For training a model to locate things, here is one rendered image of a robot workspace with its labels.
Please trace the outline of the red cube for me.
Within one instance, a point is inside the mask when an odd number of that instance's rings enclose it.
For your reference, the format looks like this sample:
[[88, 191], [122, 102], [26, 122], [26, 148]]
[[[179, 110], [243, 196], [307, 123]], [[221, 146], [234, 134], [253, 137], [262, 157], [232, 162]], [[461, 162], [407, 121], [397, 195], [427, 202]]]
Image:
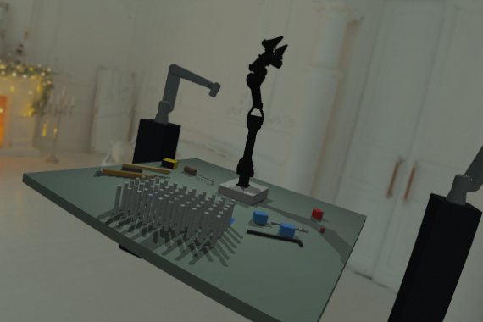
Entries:
[[324, 212], [320, 209], [313, 209], [312, 217], [314, 217], [315, 219], [322, 219], [323, 214]]

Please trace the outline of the blue block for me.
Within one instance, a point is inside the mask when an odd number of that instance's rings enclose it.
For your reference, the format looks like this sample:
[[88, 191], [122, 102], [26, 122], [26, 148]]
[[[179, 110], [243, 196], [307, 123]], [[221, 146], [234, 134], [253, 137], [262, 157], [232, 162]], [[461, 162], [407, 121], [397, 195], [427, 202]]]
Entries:
[[256, 211], [253, 212], [253, 222], [260, 224], [267, 224], [268, 214], [266, 212]]
[[279, 235], [293, 237], [295, 230], [294, 225], [280, 223]]

